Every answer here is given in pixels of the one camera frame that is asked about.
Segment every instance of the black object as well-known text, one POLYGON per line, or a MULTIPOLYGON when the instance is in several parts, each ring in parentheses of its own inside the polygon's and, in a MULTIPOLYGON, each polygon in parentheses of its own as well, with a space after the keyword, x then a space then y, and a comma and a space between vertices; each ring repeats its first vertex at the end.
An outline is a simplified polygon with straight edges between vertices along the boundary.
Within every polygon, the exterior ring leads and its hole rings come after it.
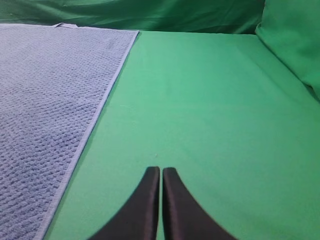
POLYGON ((236 240, 200 207, 173 167, 163 170, 162 218, 166 240, 236 240))
POLYGON ((123 207, 89 240, 155 240, 159 217, 159 184, 159 167, 148 167, 123 207))

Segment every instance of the green fabric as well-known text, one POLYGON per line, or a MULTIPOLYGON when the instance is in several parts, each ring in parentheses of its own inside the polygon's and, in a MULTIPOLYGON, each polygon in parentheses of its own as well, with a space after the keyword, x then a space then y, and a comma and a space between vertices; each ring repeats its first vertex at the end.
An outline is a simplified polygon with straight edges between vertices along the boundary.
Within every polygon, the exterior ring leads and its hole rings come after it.
POLYGON ((320 97, 320 0, 268 0, 256 33, 320 97))
POLYGON ((263 7, 264 0, 5 0, 0 23, 253 33, 263 7))
POLYGON ((158 165, 240 240, 319 240, 319 123, 257 36, 142 32, 45 239, 86 239, 158 165))

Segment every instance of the black prong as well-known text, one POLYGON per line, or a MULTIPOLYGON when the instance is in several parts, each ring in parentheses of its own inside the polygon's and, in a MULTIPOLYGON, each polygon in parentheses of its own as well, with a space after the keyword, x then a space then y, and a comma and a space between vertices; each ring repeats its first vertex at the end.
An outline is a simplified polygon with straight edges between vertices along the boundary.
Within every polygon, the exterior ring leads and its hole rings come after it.
POLYGON ((155 240, 159 217, 159 184, 159 167, 148 167, 123 207, 89 240, 155 240))
POLYGON ((177 170, 163 170, 162 219, 166 240, 236 240, 197 203, 177 170))

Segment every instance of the textured towel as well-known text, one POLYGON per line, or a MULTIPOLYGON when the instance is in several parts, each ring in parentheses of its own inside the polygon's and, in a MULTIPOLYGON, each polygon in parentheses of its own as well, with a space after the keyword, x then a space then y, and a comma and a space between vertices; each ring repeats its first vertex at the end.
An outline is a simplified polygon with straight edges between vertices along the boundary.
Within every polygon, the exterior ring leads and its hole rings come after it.
POLYGON ((0 24, 0 239, 43 238, 137 31, 0 24))

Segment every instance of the wrinkled green fabric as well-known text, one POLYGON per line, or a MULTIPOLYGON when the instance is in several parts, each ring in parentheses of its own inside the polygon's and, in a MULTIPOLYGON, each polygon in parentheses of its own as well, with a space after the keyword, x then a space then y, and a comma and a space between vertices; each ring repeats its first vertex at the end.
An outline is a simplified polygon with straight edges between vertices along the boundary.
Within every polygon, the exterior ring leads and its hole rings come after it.
POLYGON ((264 0, 2 0, 0 23, 253 33, 263 6, 264 0))
POLYGON ((320 97, 320 0, 267 0, 256 33, 320 97))
POLYGON ((319 240, 319 136, 320 104, 257 36, 141 32, 45 239, 87 239, 160 166, 239 240, 319 240))

